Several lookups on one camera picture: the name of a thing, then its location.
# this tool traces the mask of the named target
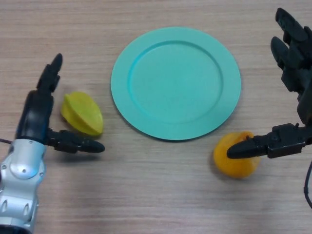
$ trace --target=silver robotic arm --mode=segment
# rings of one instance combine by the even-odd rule
[[[39,200],[37,188],[43,180],[46,147],[28,139],[12,142],[1,164],[0,233],[32,234]]]
[[[46,145],[67,153],[100,153],[105,147],[66,130],[54,132],[49,118],[59,81],[62,55],[48,64],[25,101],[6,159],[0,165],[0,234],[33,234],[39,206],[37,189],[45,175]]]

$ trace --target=orange fruit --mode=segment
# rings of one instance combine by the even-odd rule
[[[250,176],[257,169],[261,161],[260,157],[244,159],[230,159],[227,157],[227,151],[231,146],[253,136],[248,131],[229,133],[219,141],[214,149],[214,162],[222,173],[235,179],[242,179]]]

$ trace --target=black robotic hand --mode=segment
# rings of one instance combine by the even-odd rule
[[[29,139],[52,146],[55,150],[76,153],[77,151],[100,153],[105,147],[88,138],[77,136],[66,130],[54,132],[49,128],[49,119],[54,99],[52,93],[59,82],[62,54],[46,65],[37,84],[37,90],[30,91],[16,132],[16,139]]]
[[[255,136],[228,149],[229,158],[268,155],[269,158],[301,152],[312,144],[312,31],[301,25],[285,10],[278,8],[275,20],[284,31],[283,41],[273,37],[271,51],[283,70],[282,81],[290,92],[298,93],[299,124],[275,126],[265,136]]]

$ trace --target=wood grain surface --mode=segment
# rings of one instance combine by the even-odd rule
[[[51,117],[68,128],[64,93],[85,91],[105,118],[100,155],[49,149],[39,188],[37,234],[304,234],[312,211],[303,182],[312,147],[279,159],[263,157],[246,180],[221,175],[211,156],[231,131],[266,134],[296,123],[296,94],[281,82],[270,51],[282,37],[278,7],[312,26],[311,0],[1,0],[0,137],[13,139],[27,93],[61,52],[61,81]],[[118,114],[111,71],[123,48],[165,26],[202,30],[225,44],[242,75],[239,104],[228,121],[202,138],[169,143],[137,132]],[[1,158],[7,145],[0,146]]]

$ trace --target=robotic hand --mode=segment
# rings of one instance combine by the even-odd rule
[[[304,127],[299,124],[275,126],[265,136],[254,136],[228,149],[229,158],[249,158],[268,155],[276,158],[300,153],[305,145],[312,144],[312,30],[301,25],[285,10],[279,8],[275,17],[284,31],[283,41],[274,37],[271,51],[277,65],[283,70],[282,81],[290,92],[298,93],[297,112]],[[308,169],[304,194],[308,204],[308,182],[312,162]]]
[[[37,188],[45,175],[45,145],[55,150],[100,153],[104,146],[97,141],[68,131],[49,129],[49,118],[62,65],[58,54],[46,65],[37,89],[30,91],[6,159],[0,165],[0,233],[32,234],[39,206]]]

